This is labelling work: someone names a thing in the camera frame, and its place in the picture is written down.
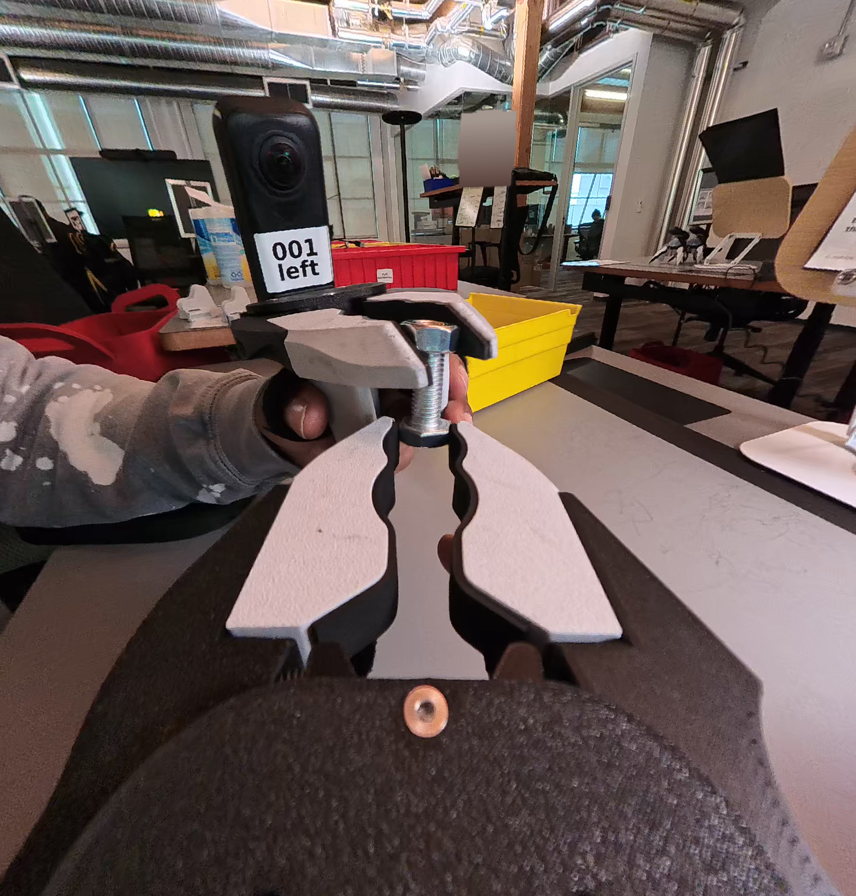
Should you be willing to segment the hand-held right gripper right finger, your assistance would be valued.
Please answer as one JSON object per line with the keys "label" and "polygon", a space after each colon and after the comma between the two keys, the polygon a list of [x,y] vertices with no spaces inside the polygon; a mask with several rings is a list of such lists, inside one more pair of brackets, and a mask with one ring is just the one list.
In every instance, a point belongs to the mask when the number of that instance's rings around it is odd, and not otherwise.
{"label": "hand-held right gripper right finger", "polygon": [[458,518],[451,583],[535,644],[599,644],[623,628],[555,484],[472,424],[449,431]]}

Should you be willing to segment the white printed gripper parts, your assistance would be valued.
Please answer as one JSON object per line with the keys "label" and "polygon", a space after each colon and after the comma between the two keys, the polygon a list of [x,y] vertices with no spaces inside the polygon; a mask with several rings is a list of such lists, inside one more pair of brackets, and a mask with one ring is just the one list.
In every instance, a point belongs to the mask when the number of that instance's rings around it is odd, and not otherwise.
{"label": "white printed gripper parts", "polygon": [[247,289],[240,285],[213,289],[194,285],[176,305],[177,318],[193,328],[227,326],[238,319],[251,303]]}

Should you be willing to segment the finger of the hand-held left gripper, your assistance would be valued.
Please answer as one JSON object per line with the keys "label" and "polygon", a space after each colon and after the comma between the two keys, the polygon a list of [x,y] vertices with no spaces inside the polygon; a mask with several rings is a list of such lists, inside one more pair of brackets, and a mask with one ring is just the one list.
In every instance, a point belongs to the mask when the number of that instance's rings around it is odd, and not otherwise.
{"label": "finger of the hand-held left gripper", "polygon": [[393,322],[340,310],[284,317],[287,366],[313,382],[416,390],[431,376],[411,342]]}
{"label": "finger of the hand-held left gripper", "polygon": [[451,351],[462,357],[491,360],[498,356],[496,330],[456,292],[404,290],[362,300],[362,316],[403,325],[411,321],[437,322],[456,328]]}

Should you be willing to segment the person's left forearm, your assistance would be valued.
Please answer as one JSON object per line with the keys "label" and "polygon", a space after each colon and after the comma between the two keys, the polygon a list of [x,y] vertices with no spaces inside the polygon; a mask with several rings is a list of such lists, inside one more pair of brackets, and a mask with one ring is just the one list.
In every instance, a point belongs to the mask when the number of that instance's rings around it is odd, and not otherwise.
{"label": "person's left forearm", "polygon": [[0,336],[0,524],[114,523],[290,480],[255,423],[265,385],[244,369],[151,383]]}

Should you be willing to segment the red plastic bin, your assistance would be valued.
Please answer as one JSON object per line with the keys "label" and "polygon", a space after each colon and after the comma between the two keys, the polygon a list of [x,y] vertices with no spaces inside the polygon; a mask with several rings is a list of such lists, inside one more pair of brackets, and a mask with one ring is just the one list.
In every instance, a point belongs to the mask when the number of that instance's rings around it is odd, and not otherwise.
{"label": "red plastic bin", "polygon": [[464,252],[460,245],[332,241],[334,283],[455,292]]}

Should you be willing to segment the spare grippers on stand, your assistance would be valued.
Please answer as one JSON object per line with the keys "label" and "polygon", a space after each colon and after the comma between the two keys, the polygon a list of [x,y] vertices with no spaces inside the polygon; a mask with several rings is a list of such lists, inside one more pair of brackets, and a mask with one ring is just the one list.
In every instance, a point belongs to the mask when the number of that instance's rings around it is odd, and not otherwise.
{"label": "spare grippers on stand", "polygon": [[702,264],[706,257],[707,226],[690,226],[688,230],[671,228],[668,239],[650,259],[658,266],[682,266]]}

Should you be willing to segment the black desk monitor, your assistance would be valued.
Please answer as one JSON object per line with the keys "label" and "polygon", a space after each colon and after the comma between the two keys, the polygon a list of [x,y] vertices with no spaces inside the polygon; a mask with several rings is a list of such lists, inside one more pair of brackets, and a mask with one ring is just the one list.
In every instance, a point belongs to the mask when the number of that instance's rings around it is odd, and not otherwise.
{"label": "black desk monitor", "polygon": [[718,185],[785,175],[776,107],[710,126],[698,139]]}

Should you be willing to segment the yellow plastic bin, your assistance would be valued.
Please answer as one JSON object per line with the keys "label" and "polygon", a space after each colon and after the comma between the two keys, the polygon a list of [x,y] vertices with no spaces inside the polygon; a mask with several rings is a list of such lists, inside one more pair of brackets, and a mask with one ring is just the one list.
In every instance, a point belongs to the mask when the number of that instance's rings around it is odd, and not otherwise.
{"label": "yellow plastic bin", "polygon": [[495,358],[467,362],[468,401],[473,411],[560,374],[581,305],[476,292],[468,302],[493,327],[498,341]]}

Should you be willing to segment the wooden column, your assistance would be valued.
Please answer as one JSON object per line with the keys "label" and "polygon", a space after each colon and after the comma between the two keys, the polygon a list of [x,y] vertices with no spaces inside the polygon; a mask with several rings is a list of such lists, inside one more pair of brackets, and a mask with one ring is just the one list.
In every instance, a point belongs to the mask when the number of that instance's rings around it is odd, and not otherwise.
{"label": "wooden column", "polygon": [[517,1],[515,4],[511,101],[515,112],[513,168],[529,168],[531,162],[544,4],[544,1]]}

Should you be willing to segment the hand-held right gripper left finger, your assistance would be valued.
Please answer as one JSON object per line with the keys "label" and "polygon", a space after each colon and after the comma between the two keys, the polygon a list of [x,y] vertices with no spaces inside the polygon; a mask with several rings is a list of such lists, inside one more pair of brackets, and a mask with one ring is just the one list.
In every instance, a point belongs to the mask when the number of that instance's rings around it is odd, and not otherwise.
{"label": "hand-held right gripper left finger", "polygon": [[307,465],[290,485],[226,619],[238,638],[319,644],[353,658],[397,615],[397,424],[382,417]]}

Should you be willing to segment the black wall screen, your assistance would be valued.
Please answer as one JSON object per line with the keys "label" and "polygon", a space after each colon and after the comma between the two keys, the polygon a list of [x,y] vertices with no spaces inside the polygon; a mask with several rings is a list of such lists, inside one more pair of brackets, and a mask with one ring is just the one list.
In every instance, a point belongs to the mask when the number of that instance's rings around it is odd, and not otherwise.
{"label": "black wall screen", "polygon": [[99,232],[113,238],[127,237],[126,218],[159,217],[192,237],[187,189],[219,199],[210,163],[180,159],[175,151],[105,149],[69,163]]}

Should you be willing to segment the white wipes canister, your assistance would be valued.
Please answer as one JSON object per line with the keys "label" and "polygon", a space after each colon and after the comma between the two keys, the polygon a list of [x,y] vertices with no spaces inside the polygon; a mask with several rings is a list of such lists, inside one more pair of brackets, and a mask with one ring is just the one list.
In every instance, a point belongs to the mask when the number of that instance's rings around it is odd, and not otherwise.
{"label": "white wipes canister", "polygon": [[217,203],[193,208],[189,218],[207,275],[207,283],[252,285],[241,232],[232,205]]}

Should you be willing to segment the silver air duct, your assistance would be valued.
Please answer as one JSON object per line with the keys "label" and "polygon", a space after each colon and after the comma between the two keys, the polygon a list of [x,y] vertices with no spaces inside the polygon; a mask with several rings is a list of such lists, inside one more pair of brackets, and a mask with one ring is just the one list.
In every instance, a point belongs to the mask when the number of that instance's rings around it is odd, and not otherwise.
{"label": "silver air duct", "polygon": [[424,84],[424,62],[361,40],[276,32],[229,14],[177,21],[139,16],[68,18],[0,10],[0,51],[18,58],[181,68],[195,72],[336,80],[385,88]]}

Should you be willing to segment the red plastic basket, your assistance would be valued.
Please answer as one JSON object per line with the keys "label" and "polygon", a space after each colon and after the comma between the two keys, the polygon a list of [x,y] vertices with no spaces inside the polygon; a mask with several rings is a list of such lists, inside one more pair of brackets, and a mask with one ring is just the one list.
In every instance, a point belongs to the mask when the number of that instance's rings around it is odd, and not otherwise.
{"label": "red plastic basket", "polygon": [[19,342],[38,359],[62,357],[149,382],[176,369],[227,361],[229,355],[220,347],[164,350],[159,331],[174,317],[179,300],[179,292],[172,287],[147,285],[117,297],[108,313],[60,326],[0,323],[0,335]]}

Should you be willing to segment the red tool bag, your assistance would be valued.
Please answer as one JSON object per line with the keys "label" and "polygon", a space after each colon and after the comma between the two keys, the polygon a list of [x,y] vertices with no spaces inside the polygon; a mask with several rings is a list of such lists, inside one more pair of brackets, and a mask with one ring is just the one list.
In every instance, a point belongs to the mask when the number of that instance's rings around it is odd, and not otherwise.
{"label": "red tool bag", "polygon": [[724,369],[724,363],[719,357],[667,345],[660,341],[645,342],[631,349],[628,356],[714,386],[720,384]]}

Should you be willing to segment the small wooden board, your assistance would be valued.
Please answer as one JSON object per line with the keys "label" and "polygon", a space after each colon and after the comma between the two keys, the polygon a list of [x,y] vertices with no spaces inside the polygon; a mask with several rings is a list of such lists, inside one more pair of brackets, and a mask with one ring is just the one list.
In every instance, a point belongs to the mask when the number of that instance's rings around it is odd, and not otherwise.
{"label": "small wooden board", "polygon": [[235,346],[231,327],[227,323],[204,321],[204,324],[198,326],[177,316],[170,318],[158,331],[164,351],[176,353]]}

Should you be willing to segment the wooden desk with black frame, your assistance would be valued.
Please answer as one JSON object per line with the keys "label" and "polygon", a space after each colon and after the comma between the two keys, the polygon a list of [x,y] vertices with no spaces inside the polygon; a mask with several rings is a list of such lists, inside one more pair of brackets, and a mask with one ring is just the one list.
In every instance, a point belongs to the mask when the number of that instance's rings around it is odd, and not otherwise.
{"label": "wooden desk with black frame", "polygon": [[[776,278],[762,277],[757,267],[743,263],[727,264],[725,267],[709,267],[706,265],[658,266],[649,262],[593,261],[568,263],[568,266],[579,270],[582,274],[584,291],[601,296],[605,300],[605,310],[597,341],[597,345],[604,350],[613,350],[614,348],[621,310],[626,300],[638,300],[674,309],[678,314],[677,328],[679,312],[683,309],[683,304],[687,301],[690,293],[727,288],[780,293],[801,299],[799,295],[780,285]],[[800,333],[781,368],[780,376],[773,378],[777,381],[776,385],[768,386],[767,401],[769,403],[783,409],[790,409],[795,398],[800,396],[801,387],[831,322],[834,309],[834,306],[830,304],[815,304],[813,311],[802,321]]]}

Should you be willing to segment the black office chair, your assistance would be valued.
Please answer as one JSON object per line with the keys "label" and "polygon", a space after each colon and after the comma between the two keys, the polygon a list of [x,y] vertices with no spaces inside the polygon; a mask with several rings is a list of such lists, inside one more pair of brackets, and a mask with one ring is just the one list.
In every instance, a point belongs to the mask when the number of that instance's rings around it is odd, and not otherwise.
{"label": "black office chair", "polygon": [[705,353],[707,357],[716,359],[735,375],[773,386],[775,379],[725,351],[727,337],[732,331],[740,330],[746,336],[744,347],[748,349],[751,335],[761,331],[759,323],[794,321],[807,308],[807,301],[780,293],[715,288],[690,293],[683,305],[673,345],[677,344],[685,322],[702,322],[706,325],[703,339],[713,342],[713,348]]}

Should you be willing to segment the black floor lamp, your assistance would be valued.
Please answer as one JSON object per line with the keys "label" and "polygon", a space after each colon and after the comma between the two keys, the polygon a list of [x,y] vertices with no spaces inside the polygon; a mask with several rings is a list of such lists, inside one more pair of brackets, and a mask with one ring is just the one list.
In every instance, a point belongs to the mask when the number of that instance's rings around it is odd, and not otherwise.
{"label": "black floor lamp", "polygon": [[399,151],[400,151],[400,171],[402,179],[402,203],[403,203],[403,226],[404,240],[411,242],[410,229],[410,207],[409,207],[409,179],[408,179],[408,155],[407,155],[407,132],[412,126],[422,121],[422,115],[414,110],[406,108],[393,108],[382,113],[382,121],[398,129]]}

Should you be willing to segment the printed instruction sheet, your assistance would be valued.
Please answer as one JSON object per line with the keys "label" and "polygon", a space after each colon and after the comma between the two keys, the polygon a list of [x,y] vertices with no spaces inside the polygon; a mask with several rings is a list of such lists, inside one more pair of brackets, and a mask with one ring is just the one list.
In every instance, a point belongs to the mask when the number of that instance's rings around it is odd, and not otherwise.
{"label": "printed instruction sheet", "polygon": [[807,201],[804,216],[808,236],[818,236],[804,270],[856,272],[856,164],[836,160]]}

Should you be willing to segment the person's left hand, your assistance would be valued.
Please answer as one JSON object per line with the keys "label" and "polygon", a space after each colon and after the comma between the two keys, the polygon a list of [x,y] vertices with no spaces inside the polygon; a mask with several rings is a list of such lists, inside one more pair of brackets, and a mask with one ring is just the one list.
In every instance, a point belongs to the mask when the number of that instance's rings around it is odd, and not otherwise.
{"label": "person's left hand", "polygon": [[[468,386],[466,363],[459,356],[451,355],[443,419],[452,424],[472,422]],[[265,381],[254,403],[254,421],[277,454],[299,468],[334,444],[327,398],[313,383],[286,371]]]}

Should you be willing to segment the large silver bolt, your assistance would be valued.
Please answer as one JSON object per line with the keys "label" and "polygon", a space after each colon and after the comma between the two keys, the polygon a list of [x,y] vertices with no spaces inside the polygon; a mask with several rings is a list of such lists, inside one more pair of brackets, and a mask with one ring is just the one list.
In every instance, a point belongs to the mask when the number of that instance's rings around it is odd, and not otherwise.
{"label": "large silver bolt", "polygon": [[433,428],[443,418],[448,401],[449,357],[457,347],[458,328],[424,319],[404,321],[401,327],[425,365],[428,376],[426,386],[412,391],[407,419],[417,427]]}

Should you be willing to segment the small wooden document stand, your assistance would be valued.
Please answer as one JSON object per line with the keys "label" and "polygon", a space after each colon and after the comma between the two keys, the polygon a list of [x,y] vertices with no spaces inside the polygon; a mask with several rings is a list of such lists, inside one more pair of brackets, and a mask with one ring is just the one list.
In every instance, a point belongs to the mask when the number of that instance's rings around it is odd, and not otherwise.
{"label": "small wooden document stand", "polygon": [[789,231],[792,184],[781,175],[716,185],[712,212],[712,233],[720,241],[704,264],[738,263],[761,239],[780,239]]}

